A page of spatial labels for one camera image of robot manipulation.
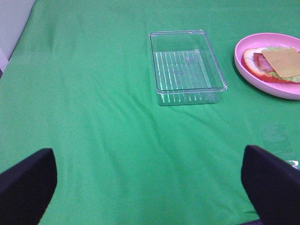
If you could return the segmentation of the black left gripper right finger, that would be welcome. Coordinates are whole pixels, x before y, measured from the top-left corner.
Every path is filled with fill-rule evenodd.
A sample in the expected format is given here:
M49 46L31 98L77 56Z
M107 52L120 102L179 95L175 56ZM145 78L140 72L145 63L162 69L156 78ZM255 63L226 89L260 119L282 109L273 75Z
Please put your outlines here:
M265 149L245 147L241 183L265 225L300 223L300 172Z

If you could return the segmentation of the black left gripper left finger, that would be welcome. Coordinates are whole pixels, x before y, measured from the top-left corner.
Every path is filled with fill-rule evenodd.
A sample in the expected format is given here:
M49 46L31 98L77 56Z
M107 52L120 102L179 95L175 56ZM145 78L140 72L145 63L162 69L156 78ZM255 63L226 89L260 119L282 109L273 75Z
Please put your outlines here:
M37 225L57 187L51 148L38 150L0 174L0 223Z

